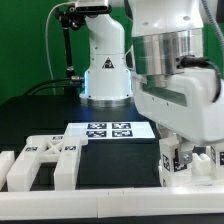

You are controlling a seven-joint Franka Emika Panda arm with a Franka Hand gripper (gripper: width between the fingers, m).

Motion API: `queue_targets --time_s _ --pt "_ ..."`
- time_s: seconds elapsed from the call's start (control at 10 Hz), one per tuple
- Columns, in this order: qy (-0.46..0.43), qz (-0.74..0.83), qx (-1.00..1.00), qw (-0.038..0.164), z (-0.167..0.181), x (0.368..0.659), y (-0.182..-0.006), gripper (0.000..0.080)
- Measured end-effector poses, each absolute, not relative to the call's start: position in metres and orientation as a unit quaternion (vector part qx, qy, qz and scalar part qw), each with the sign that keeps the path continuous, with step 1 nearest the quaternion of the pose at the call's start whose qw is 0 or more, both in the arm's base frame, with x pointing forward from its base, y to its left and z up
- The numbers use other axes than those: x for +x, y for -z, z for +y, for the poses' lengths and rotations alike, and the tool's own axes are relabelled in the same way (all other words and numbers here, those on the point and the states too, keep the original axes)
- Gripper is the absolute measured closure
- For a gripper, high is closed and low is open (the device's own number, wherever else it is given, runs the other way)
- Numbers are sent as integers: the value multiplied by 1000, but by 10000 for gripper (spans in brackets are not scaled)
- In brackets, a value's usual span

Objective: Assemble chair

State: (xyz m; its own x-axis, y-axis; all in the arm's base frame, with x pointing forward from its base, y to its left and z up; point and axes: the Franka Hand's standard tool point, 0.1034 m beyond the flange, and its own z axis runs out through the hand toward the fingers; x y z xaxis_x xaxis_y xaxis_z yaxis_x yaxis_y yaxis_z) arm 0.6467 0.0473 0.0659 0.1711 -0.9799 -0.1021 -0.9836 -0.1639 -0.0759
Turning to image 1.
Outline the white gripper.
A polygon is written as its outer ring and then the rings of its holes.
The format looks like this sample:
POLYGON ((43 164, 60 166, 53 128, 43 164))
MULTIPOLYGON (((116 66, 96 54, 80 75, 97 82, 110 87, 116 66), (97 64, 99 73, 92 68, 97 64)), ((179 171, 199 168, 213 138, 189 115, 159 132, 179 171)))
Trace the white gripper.
POLYGON ((169 76, 165 88, 150 88, 145 76, 132 74, 137 111, 158 123, 162 139, 175 132, 189 140, 179 143, 180 164, 192 162, 193 143, 206 146, 224 141, 224 80, 221 84, 220 96, 214 102, 216 80, 211 69, 185 69, 169 76))

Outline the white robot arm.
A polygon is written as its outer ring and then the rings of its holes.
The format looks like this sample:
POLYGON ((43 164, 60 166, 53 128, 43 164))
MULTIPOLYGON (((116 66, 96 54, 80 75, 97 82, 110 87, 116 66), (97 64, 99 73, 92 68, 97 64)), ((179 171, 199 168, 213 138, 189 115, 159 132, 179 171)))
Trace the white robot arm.
POLYGON ((207 0, 123 0, 132 22, 109 15, 115 0, 81 0, 90 31, 90 67, 81 99, 111 106, 129 98, 139 114, 181 138, 181 146, 224 141, 224 79, 203 56, 203 25, 217 6, 207 0))

